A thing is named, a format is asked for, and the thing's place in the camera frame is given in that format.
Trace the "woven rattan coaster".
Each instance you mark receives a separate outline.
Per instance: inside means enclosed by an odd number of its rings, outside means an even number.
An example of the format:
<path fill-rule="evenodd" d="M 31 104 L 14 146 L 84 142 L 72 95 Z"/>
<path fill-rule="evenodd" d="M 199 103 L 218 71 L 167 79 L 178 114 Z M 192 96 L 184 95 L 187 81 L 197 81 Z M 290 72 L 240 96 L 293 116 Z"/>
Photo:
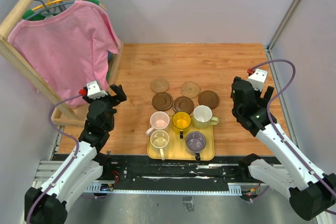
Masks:
<path fill-rule="evenodd" d="M 193 99 L 200 94 L 201 87 L 193 81 L 187 81 L 181 85 L 180 92 L 182 96 Z"/>
<path fill-rule="evenodd" d="M 151 82 L 151 90 L 155 93 L 165 92 L 169 89 L 169 82 L 165 78 L 156 78 Z"/>

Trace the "brown wooden coaster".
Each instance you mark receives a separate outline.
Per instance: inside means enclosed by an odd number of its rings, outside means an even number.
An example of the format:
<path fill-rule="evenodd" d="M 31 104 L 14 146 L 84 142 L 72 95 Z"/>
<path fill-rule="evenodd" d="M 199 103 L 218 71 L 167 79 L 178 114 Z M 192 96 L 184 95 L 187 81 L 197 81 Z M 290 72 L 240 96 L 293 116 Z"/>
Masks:
<path fill-rule="evenodd" d="M 219 102 L 220 102 L 219 96 L 214 91 L 205 90 L 201 92 L 198 96 L 199 105 L 207 106 L 210 109 L 218 107 Z"/>
<path fill-rule="evenodd" d="M 152 98 L 152 106 L 158 111 L 167 111 L 173 105 L 173 98 L 166 92 L 157 93 Z"/>
<path fill-rule="evenodd" d="M 173 111 L 176 112 L 186 112 L 191 114 L 194 111 L 194 102 L 188 97 L 178 97 L 173 102 Z"/>

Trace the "white green mug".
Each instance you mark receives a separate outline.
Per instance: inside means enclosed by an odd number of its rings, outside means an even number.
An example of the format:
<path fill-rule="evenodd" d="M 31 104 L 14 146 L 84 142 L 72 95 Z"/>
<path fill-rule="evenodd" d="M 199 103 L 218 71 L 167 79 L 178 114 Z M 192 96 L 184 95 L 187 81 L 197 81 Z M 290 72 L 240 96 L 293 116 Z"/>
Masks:
<path fill-rule="evenodd" d="M 193 124 L 198 129 L 204 129 L 219 123 L 219 118 L 214 117 L 212 110 L 205 105 L 197 106 L 193 111 L 193 117 Z"/>

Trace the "purple mug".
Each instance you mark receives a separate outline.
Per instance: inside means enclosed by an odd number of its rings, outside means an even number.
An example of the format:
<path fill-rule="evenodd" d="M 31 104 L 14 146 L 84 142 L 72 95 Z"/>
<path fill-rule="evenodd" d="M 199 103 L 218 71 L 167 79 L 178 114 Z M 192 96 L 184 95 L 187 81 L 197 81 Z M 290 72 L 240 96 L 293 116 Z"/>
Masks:
<path fill-rule="evenodd" d="M 185 139 L 185 146 L 188 153 L 195 157 L 196 161 L 201 161 L 201 152 L 206 147 L 206 137 L 199 131 L 189 132 Z"/>

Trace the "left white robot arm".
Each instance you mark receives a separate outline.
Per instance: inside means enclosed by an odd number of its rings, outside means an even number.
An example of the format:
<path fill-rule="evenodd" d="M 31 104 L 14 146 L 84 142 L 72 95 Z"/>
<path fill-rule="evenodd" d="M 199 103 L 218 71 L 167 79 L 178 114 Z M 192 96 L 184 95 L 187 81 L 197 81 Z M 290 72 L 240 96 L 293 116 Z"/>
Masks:
<path fill-rule="evenodd" d="M 26 192 L 26 223 L 65 223 L 70 208 L 95 180 L 120 178 L 111 157 L 101 149 L 114 129 L 115 107 L 127 96 L 121 85 L 112 84 L 110 89 L 114 95 L 93 81 L 79 91 L 79 97 L 89 104 L 84 129 L 73 139 L 74 149 L 54 174 L 39 188 Z"/>

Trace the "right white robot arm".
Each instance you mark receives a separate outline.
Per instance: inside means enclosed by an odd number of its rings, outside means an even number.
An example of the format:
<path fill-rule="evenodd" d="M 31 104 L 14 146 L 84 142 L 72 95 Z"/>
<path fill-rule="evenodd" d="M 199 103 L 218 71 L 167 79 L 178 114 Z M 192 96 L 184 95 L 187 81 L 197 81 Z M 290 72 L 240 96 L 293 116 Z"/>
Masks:
<path fill-rule="evenodd" d="M 310 161 L 279 123 L 271 124 L 275 117 L 267 114 L 266 103 L 273 91 L 273 87 L 268 87 L 262 96 L 249 81 L 234 78 L 230 95 L 234 103 L 233 116 L 263 142 L 284 167 L 275 168 L 260 156 L 249 154 L 239 162 L 238 177 L 244 182 L 256 179 L 266 183 L 289 200 L 299 217 L 310 221 L 335 205 L 335 174 L 326 174 Z"/>

